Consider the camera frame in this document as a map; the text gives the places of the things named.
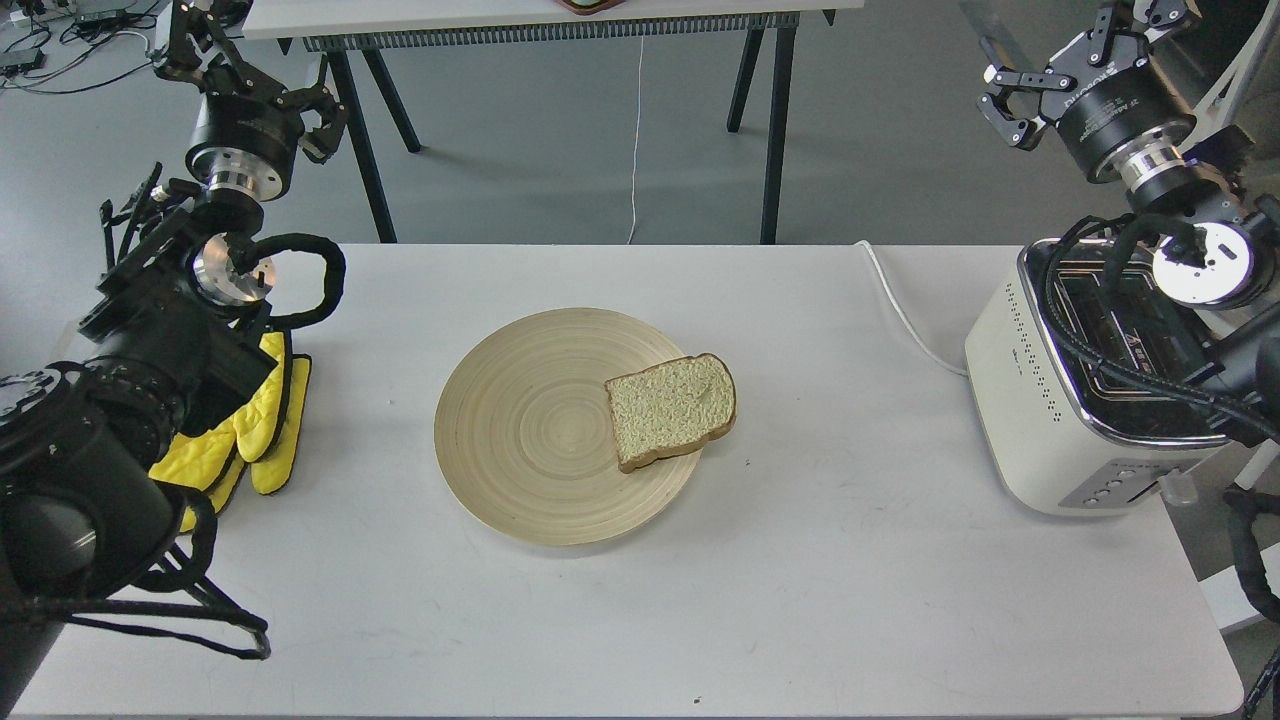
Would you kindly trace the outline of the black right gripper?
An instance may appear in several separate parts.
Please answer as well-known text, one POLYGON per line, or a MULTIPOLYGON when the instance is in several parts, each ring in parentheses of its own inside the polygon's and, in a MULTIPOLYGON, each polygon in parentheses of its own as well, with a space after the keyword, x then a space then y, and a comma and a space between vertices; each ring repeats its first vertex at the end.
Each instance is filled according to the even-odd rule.
POLYGON ((1139 138, 1179 145, 1196 128, 1190 106, 1144 56, 1151 45, 1187 27, 1190 1, 1102 1, 1088 31, 1088 65, 1102 68, 1079 64, 1079 86, 1075 77, 1051 67, 1014 69, 1005 47, 995 37, 982 36, 979 46, 988 65, 977 106, 1011 149, 1034 150, 1053 124, 1088 182, 1115 182, 1120 170, 1114 156, 1121 146, 1139 138), (1121 37, 1142 37, 1138 56, 1143 58, 1111 60, 1121 37), (1053 94, 1065 95, 1053 101, 1051 119, 1041 102, 1053 94))

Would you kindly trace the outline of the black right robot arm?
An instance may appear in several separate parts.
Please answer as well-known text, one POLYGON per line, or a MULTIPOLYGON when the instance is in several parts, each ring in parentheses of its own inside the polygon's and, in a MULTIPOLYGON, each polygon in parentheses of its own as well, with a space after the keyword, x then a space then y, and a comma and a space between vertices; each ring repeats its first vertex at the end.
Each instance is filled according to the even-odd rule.
POLYGON ((1004 142, 1053 132, 1093 184, 1129 211, 1083 217, 1025 246, 965 341, 966 374, 1005 489, 1061 518, 1112 518, 1152 496, 1198 500, 1196 471, 1229 445, 1253 450, 1222 492, 1252 618, 1277 620, 1277 515, 1257 488, 1277 465, 1277 4, 1213 83, 1185 99, 1158 64, 1231 46, 1193 1, 1103 1, 1041 68, 1019 70, 995 37, 983 117, 1004 142))

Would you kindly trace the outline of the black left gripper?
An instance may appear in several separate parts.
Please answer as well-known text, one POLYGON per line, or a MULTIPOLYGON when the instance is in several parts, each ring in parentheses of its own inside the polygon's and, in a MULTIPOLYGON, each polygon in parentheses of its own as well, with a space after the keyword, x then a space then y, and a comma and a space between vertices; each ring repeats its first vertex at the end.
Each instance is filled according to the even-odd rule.
POLYGON ((205 184, 244 178, 242 190, 274 200, 289 188, 298 149, 315 164, 340 146, 349 111, 328 85, 283 91, 274 79, 243 79, 229 64, 204 63, 225 28, 244 19, 244 1, 169 1, 156 23, 152 69, 157 78, 202 88, 186 154, 188 172, 205 184))

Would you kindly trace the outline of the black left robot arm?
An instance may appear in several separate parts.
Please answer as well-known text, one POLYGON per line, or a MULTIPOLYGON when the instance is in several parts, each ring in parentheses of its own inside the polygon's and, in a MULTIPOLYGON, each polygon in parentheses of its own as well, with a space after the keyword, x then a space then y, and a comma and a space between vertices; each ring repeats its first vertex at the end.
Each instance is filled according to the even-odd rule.
POLYGON ((346 258, 329 238, 261 238, 262 208, 296 158, 326 161, 348 111, 324 73, 291 90, 224 31, 229 1, 174 1, 154 69, 202 99, 188 179, 155 167, 123 209, 104 204, 101 301, 78 324, 83 361, 3 378, 3 712, 67 625, 173 637, 150 618, 225 623, 248 648, 180 641, 237 659, 270 655, 268 623, 209 579, 212 503, 148 473, 180 436, 243 407, 274 361, 269 331, 329 318, 346 258))

